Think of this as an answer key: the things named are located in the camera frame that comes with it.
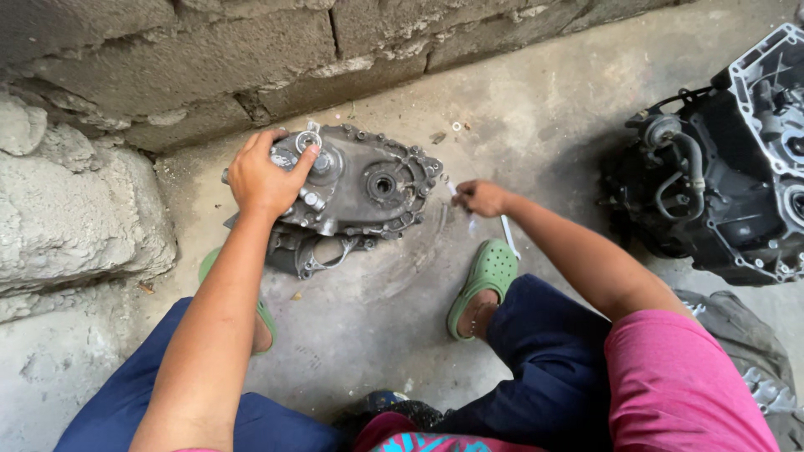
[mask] bolt head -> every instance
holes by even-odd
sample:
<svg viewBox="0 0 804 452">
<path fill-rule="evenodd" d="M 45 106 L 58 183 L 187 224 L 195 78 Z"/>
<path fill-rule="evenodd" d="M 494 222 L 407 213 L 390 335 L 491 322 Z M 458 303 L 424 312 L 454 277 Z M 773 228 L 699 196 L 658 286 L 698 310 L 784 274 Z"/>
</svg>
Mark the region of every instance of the bolt head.
<svg viewBox="0 0 804 452">
<path fill-rule="evenodd" d="M 304 203 L 307 204 L 308 206 L 312 206 L 317 202 L 318 202 L 318 195 L 316 195 L 312 191 L 304 195 Z"/>
<path fill-rule="evenodd" d="M 326 171 L 329 168 L 330 160 L 324 154 L 319 155 L 313 162 L 313 169 L 316 171 Z"/>
</svg>

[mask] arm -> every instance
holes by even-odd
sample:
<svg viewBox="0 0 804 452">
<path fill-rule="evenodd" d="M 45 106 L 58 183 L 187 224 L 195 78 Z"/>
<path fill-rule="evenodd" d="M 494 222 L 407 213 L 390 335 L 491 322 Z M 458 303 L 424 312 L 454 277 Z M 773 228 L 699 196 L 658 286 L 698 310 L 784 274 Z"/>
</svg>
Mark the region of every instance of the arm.
<svg viewBox="0 0 804 452">
<path fill-rule="evenodd" d="M 167 346 L 130 452 L 232 450 L 271 227 L 296 200 L 318 155 L 311 146 L 292 171 L 282 170 L 268 152 L 286 135 L 252 135 L 229 166 L 240 218 Z"/>
<path fill-rule="evenodd" d="M 646 309 L 695 319 L 667 284 L 603 236 L 487 181 L 464 182 L 457 190 L 453 203 L 516 221 L 570 285 L 612 322 Z"/>
</svg>

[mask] pink shirt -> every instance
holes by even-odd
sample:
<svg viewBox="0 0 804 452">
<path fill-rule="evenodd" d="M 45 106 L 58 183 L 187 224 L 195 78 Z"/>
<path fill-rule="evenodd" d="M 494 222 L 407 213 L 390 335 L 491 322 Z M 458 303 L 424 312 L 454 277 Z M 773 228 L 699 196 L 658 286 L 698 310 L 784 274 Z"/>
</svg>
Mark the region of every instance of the pink shirt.
<svg viewBox="0 0 804 452">
<path fill-rule="evenodd" d="M 609 429 L 616 451 L 779 450 L 728 355 L 691 319 L 665 310 L 628 315 L 609 333 L 605 356 L 612 394 Z M 539 450 L 413 430 L 404 416 L 385 413 L 366 426 L 355 452 Z"/>
</svg>

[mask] green clog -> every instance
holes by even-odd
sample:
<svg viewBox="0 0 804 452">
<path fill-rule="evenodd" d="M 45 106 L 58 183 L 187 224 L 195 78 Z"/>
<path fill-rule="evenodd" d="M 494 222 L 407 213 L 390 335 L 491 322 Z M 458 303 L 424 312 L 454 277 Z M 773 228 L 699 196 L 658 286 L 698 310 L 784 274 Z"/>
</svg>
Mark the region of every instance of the green clog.
<svg viewBox="0 0 804 452">
<path fill-rule="evenodd" d="M 505 300 L 508 287 L 516 279 L 517 263 L 511 247 L 500 239 L 486 240 L 474 255 L 469 276 L 458 294 L 447 316 L 449 333 L 457 340 L 469 341 L 474 337 L 463 337 L 457 332 L 457 321 L 463 315 L 469 301 L 483 289 L 492 289 L 499 295 L 500 303 Z"/>
</svg>

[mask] green crocs shoe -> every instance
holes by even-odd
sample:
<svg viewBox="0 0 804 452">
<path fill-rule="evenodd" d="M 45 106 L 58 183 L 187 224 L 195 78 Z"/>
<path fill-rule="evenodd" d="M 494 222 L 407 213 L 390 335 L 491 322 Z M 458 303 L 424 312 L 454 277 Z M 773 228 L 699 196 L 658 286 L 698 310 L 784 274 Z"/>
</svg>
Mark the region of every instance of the green crocs shoe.
<svg viewBox="0 0 804 452">
<path fill-rule="evenodd" d="M 511 247 L 500 239 L 486 240 L 474 255 L 469 276 L 458 294 L 447 316 L 449 333 L 457 340 L 469 341 L 474 337 L 463 337 L 457 332 L 457 321 L 478 292 L 492 289 L 500 297 L 500 304 L 505 300 L 508 287 L 516 279 L 517 263 Z"/>
<path fill-rule="evenodd" d="M 201 266 L 199 267 L 199 282 L 203 282 L 204 278 L 207 277 L 207 273 L 212 268 L 212 264 L 215 263 L 215 259 L 218 258 L 218 254 L 220 253 L 220 247 L 213 249 L 212 251 L 207 254 L 207 256 L 201 261 Z M 255 355 L 264 355 L 268 353 L 269 350 L 273 348 L 273 345 L 277 342 L 277 324 L 273 321 L 273 317 L 271 316 L 270 311 L 268 308 L 265 307 L 265 303 L 262 301 L 262 298 L 258 298 L 256 301 L 256 312 L 262 318 L 262 321 L 265 322 L 265 325 L 268 327 L 268 331 L 271 332 L 271 347 L 268 347 L 268 350 L 261 351 L 256 353 Z"/>
</svg>

